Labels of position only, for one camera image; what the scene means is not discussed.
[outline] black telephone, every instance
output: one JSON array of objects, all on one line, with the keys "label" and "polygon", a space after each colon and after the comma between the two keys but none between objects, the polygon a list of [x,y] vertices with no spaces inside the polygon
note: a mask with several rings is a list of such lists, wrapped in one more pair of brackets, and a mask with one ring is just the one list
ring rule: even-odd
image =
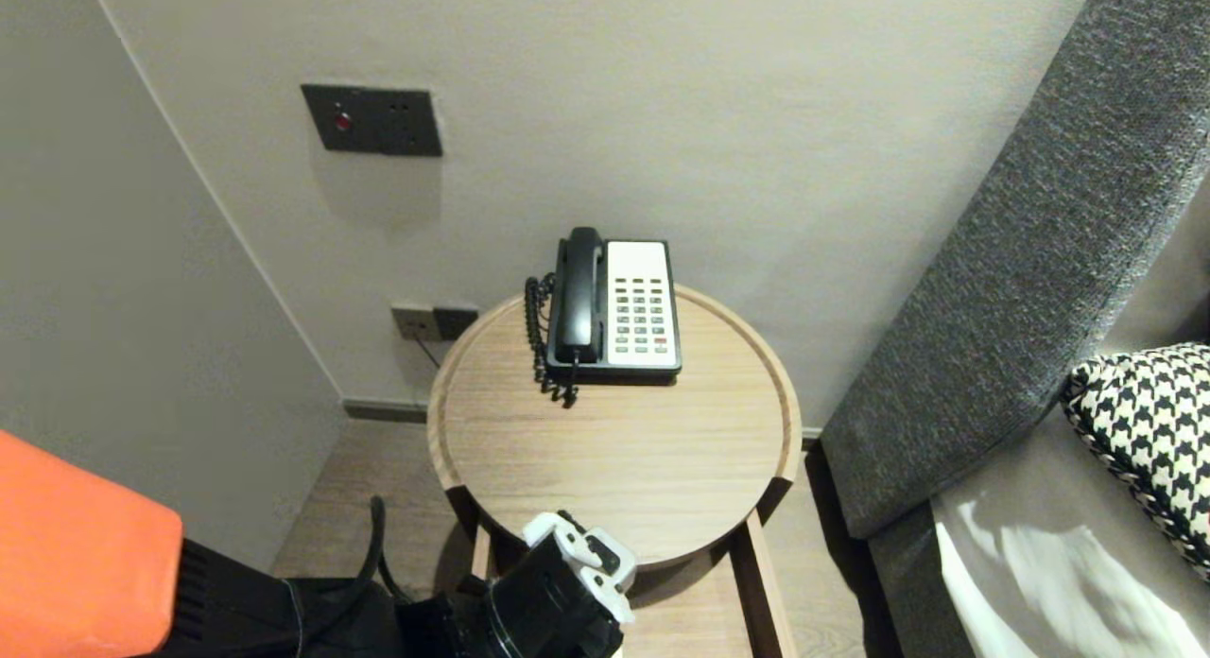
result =
[{"label": "black telephone", "polygon": [[526,279],[525,321],[535,379],[565,408],[577,382],[672,382],[681,370],[667,241],[601,241],[593,227],[572,229],[554,273]]}]

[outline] baseboard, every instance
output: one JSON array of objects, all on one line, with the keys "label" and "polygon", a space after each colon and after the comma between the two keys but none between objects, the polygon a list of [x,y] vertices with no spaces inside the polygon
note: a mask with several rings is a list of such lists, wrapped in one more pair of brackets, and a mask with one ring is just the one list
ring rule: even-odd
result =
[{"label": "baseboard", "polygon": [[373,420],[375,422],[409,422],[425,425],[428,422],[428,405],[399,403],[398,400],[364,400],[346,398],[340,403],[345,414],[352,420]]}]

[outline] electrical socket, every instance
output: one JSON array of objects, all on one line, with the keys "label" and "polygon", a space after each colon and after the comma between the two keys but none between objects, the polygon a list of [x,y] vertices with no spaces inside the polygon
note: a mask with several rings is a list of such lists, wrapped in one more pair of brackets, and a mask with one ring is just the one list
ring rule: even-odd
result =
[{"label": "electrical socket", "polygon": [[404,308],[392,306],[391,314],[405,340],[451,342],[479,318],[473,308]]},{"label": "electrical socket", "polygon": [[391,314],[394,318],[394,325],[399,329],[401,337],[426,340],[426,342],[442,340],[442,331],[437,329],[437,317],[432,308],[391,306]]}]

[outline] beige wall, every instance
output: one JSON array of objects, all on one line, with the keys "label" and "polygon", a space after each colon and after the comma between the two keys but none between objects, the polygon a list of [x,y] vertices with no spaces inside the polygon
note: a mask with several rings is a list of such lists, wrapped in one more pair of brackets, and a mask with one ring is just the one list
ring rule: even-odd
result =
[{"label": "beige wall", "polygon": [[[667,237],[822,426],[1083,0],[103,2],[341,394],[426,399],[387,306],[490,308],[593,224]],[[432,88],[445,158],[328,154],[304,81]]]},{"label": "beige wall", "polygon": [[1157,348],[1210,339],[1210,179],[1176,223],[1099,351]]},{"label": "beige wall", "polygon": [[345,421],[98,0],[0,0],[0,428],[267,567]]}]

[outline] black and white cushion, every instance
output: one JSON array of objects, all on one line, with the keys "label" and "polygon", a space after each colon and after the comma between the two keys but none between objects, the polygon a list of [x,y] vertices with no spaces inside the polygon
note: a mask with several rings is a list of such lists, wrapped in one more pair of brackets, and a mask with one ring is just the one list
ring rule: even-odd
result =
[{"label": "black and white cushion", "polygon": [[1210,347],[1095,357],[1062,396],[1089,450],[1210,583]]}]

